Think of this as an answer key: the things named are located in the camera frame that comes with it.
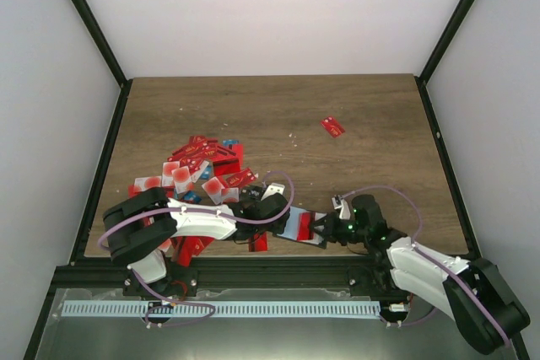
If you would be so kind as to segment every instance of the red playing card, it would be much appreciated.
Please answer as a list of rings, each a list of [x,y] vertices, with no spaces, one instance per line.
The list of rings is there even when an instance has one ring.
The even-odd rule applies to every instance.
[[[314,221],[315,215],[312,214],[312,212],[303,212],[300,214],[300,223],[296,240],[313,239],[313,231],[310,230],[310,224]]]
[[[228,187],[241,188],[249,185],[252,181],[255,181],[256,178],[257,177],[253,174],[251,169],[247,168],[225,179],[225,183]]]
[[[266,252],[268,250],[267,233],[249,238],[247,246],[250,252]]]
[[[137,194],[140,194],[143,190],[138,185],[129,185],[127,187],[127,196],[129,198],[135,197]]]
[[[189,169],[189,173],[193,175],[195,172],[197,172],[203,162],[203,158],[186,157],[180,159],[180,167],[187,166],[187,168]]]
[[[238,163],[240,164],[240,167],[242,167],[242,165],[244,164],[244,145],[242,145],[241,143],[235,143],[229,145],[227,148],[236,153]]]
[[[202,140],[206,139],[206,137],[204,135],[191,135],[189,137],[189,143],[197,143],[197,142],[201,142]]]
[[[328,133],[332,135],[334,138],[339,137],[341,134],[345,132],[345,129],[332,116],[328,116],[324,120],[321,120],[321,124],[322,126],[324,126],[324,129],[327,130]]]

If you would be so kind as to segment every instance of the red packet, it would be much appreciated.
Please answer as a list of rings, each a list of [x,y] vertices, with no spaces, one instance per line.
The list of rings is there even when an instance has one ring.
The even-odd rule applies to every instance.
[[[127,196],[129,198],[135,197],[137,194],[142,192],[141,188],[138,185],[129,185],[127,187]]]
[[[246,185],[249,185],[251,182],[255,181],[256,178],[257,178],[257,175],[254,175],[251,169],[247,168],[225,179],[225,183],[227,184],[229,188],[230,187],[241,188]]]
[[[238,187],[231,187],[227,189],[221,189],[221,202],[227,204],[228,202],[238,202],[240,200],[240,193]]]
[[[236,153],[238,163],[240,164],[240,167],[242,167],[244,165],[244,145],[241,143],[235,143],[229,145],[227,148]]]
[[[206,137],[204,135],[191,135],[189,137],[189,143],[197,143],[197,142],[201,142],[203,140],[205,140]]]
[[[225,187],[226,185],[224,185],[222,180],[217,176],[214,176],[206,183],[202,183],[202,189],[206,191],[208,197],[210,197],[216,205],[221,204],[221,191]]]
[[[212,162],[218,163],[225,160],[230,160],[236,158],[236,152],[232,149],[222,147],[221,145],[216,145],[216,154],[212,159]]]
[[[268,250],[267,233],[249,238],[247,246],[250,252],[266,252]]]
[[[193,190],[192,175],[186,166],[172,171],[173,181],[175,182],[176,193],[181,194]]]
[[[186,158],[180,159],[180,167],[187,166],[187,168],[189,169],[189,173],[193,175],[195,172],[198,171],[198,169],[201,167],[201,164],[203,162],[204,162],[203,158],[186,157]]]
[[[177,154],[179,154],[179,153],[183,153],[184,150],[186,149],[186,147],[187,147],[187,145],[183,145],[182,147],[176,149],[175,151],[172,151],[172,152],[170,153],[171,157],[172,157],[172,156],[175,156],[175,155],[177,155]]]
[[[172,178],[172,172],[180,167],[178,162],[165,162],[163,164],[163,173],[161,174],[161,187],[174,187],[175,182]]]
[[[138,177],[133,185],[140,191],[146,191],[152,187],[161,187],[161,176]]]
[[[296,240],[311,240],[313,239],[313,231],[310,230],[310,224],[315,220],[313,212],[303,212],[300,214],[298,236]]]
[[[328,133],[332,135],[334,138],[339,137],[341,134],[345,132],[345,129],[332,116],[328,116],[324,120],[321,120],[321,124],[322,126],[324,126],[324,129],[327,130]]]

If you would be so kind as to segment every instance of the red plastic piece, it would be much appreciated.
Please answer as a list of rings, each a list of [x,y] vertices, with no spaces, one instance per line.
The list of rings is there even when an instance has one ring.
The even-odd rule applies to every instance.
[[[229,145],[228,148],[234,153],[236,153],[238,163],[240,164],[240,167],[242,167],[244,165],[244,145],[242,145],[241,143],[235,143]]]
[[[313,239],[313,231],[310,230],[310,223],[313,222],[314,216],[311,212],[304,212],[300,214],[300,224],[298,227],[298,236],[296,240],[310,240]]]
[[[234,175],[228,177],[225,180],[225,183],[227,185],[226,187],[238,187],[238,188],[241,188],[241,187],[245,187],[245,186],[249,185],[251,182],[255,181],[256,179],[257,178],[253,174],[251,169],[246,168],[246,169],[242,170],[241,172],[235,173]]]
[[[324,127],[324,129],[327,130],[328,133],[332,135],[334,138],[339,137],[341,134],[345,132],[345,129],[332,116],[328,116],[324,120],[321,120],[321,124]]]
[[[181,250],[176,258],[176,263],[180,266],[189,266],[193,256],[199,256],[199,254],[206,248],[213,238],[208,236],[180,236],[174,238],[172,241],[173,246],[176,249],[178,244],[181,244]]]
[[[248,249],[250,252],[266,252],[268,250],[267,233],[249,238]]]

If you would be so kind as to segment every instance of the pile of cards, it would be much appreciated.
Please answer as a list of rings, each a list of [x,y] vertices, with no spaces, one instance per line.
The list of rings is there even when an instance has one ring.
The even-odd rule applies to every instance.
[[[152,187],[163,187],[167,196],[197,204],[201,198],[193,189],[202,179],[207,180],[202,188],[214,204],[238,202],[239,189],[258,177],[249,168],[241,169],[243,158],[244,147],[238,140],[227,139],[220,144],[217,138],[193,135],[163,163],[161,176],[135,179],[128,193],[133,197]]]

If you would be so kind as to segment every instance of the cable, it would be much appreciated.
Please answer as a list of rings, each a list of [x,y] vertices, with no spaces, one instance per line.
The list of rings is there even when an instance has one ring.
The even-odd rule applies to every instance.
[[[210,312],[208,312],[204,316],[200,316],[200,317],[198,317],[198,318],[196,318],[194,320],[187,320],[186,322],[181,322],[180,324],[172,324],[172,325],[165,324],[165,325],[162,325],[163,327],[184,326],[184,325],[197,324],[197,323],[199,323],[199,322],[201,322],[203,320],[206,320],[206,319],[210,318],[212,315],[214,315],[216,313],[216,307],[214,307],[212,304],[192,303],[192,302],[188,302],[188,301],[180,301],[178,299],[167,298],[167,297],[161,295],[160,293],[155,292],[152,288],[150,288],[149,285],[146,282],[144,282],[143,278],[140,277],[136,271],[134,271],[133,269],[130,269],[130,270],[132,271],[135,278],[137,278],[140,285],[146,291],[148,291],[150,294],[152,294],[157,299],[160,299],[161,301],[165,301],[167,303],[176,304],[176,305],[186,305],[187,307],[199,307],[199,308],[208,308],[208,309],[210,309]],[[149,321],[149,315],[152,313],[152,311],[156,310],[157,308],[163,308],[163,307],[164,307],[164,305],[160,305],[159,307],[155,307],[155,309],[149,309],[147,311],[146,315],[144,316],[144,320],[147,323],[146,324],[147,327],[150,327],[150,325],[152,325],[152,322]]]
[[[138,221],[139,219],[152,217],[158,214],[165,214],[167,212],[194,212],[194,213],[201,213],[201,214],[213,214],[213,215],[217,215],[218,217],[227,218],[227,219],[231,219],[233,221],[239,221],[242,223],[249,223],[252,225],[263,225],[264,223],[271,223],[272,221],[275,221],[276,219],[281,218],[290,209],[290,206],[293,204],[293,200],[294,200],[294,184],[291,178],[289,177],[289,175],[287,175],[285,172],[281,170],[274,170],[272,172],[268,172],[262,179],[263,185],[266,185],[264,180],[266,180],[266,178],[271,175],[282,175],[289,182],[289,187],[290,187],[290,197],[289,197],[289,201],[287,202],[287,205],[279,214],[276,214],[271,218],[258,219],[258,220],[246,219],[246,218],[235,217],[234,215],[225,214],[225,213],[219,212],[219,210],[216,211],[216,210],[211,210],[207,208],[186,208],[186,206],[158,208],[152,211],[141,212],[140,214],[134,215],[133,217],[126,218],[123,221],[120,221],[117,225],[115,225],[114,227],[112,227],[111,229],[109,229],[108,231],[106,231],[104,234],[100,236],[100,238],[98,239],[98,246],[103,250],[109,250],[109,248],[105,246],[103,243],[105,242],[107,238],[109,238],[112,234],[114,234],[119,229],[122,229],[126,227],[127,225],[129,225],[130,223],[134,223],[135,221]]]
[[[257,242],[259,240],[259,238],[262,237],[262,235],[267,232],[266,230],[265,231],[262,231],[262,232],[259,232],[258,234],[254,234],[252,237],[250,237],[246,242],[237,242],[236,239],[233,239],[233,242],[235,244],[254,244],[255,242]]]
[[[482,315],[486,317],[486,320],[488,320],[488,322],[495,328],[497,333],[502,338],[502,340],[503,340],[503,342],[505,344],[505,347],[510,347],[510,339],[506,335],[505,331],[497,323],[497,321],[489,313],[489,311],[482,305],[482,303],[476,297],[476,295],[474,295],[471,288],[461,278],[459,278],[456,274],[454,274],[452,271],[450,271],[444,264],[440,263],[438,260],[434,259],[430,255],[427,255],[422,250],[420,250],[420,248],[417,246],[416,238],[418,237],[420,232],[422,232],[422,230],[424,229],[424,220],[422,219],[422,214],[420,214],[419,208],[416,206],[416,204],[414,204],[414,202],[408,196],[406,196],[405,194],[400,192],[398,189],[396,189],[394,187],[390,187],[389,185],[370,185],[370,186],[367,186],[367,187],[362,187],[362,188],[360,188],[358,190],[350,191],[349,193],[343,195],[343,198],[347,198],[349,196],[359,194],[359,193],[367,191],[367,190],[374,190],[374,189],[386,189],[386,190],[393,191],[394,193],[396,193],[399,196],[403,197],[409,203],[409,205],[413,208],[413,210],[416,212],[416,215],[418,217],[418,229],[416,230],[416,232],[411,237],[411,246],[413,247],[413,250],[416,253],[418,253],[420,256],[425,258],[425,260],[430,261],[431,263],[433,263],[434,265],[439,267],[452,280],[454,280],[457,283],[457,285],[465,292],[465,294],[471,299],[471,301],[478,307],[478,309],[480,310]]]
[[[182,298],[180,298],[180,301],[184,301],[184,299],[186,299],[186,295],[187,295],[187,285],[184,283],[184,282],[181,282],[180,280],[173,280],[170,285],[171,286],[174,286],[174,285],[180,285],[182,287],[182,289],[184,290],[184,293],[182,294]],[[149,319],[149,316],[155,312],[156,310],[158,309],[171,309],[169,305],[157,305],[155,307],[148,307],[148,311],[146,311],[146,314],[144,315],[144,320],[143,320],[143,323],[148,327],[150,324],[154,324],[154,325],[157,325],[159,328],[163,327],[163,324],[160,323],[160,322],[152,322],[150,319]]]
[[[351,253],[354,253],[355,255],[360,255],[360,256],[367,256],[368,254],[366,253],[360,253],[360,252],[355,252],[354,250],[352,250],[351,248],[348,247],[348,244],[347,244],[347,250]]]

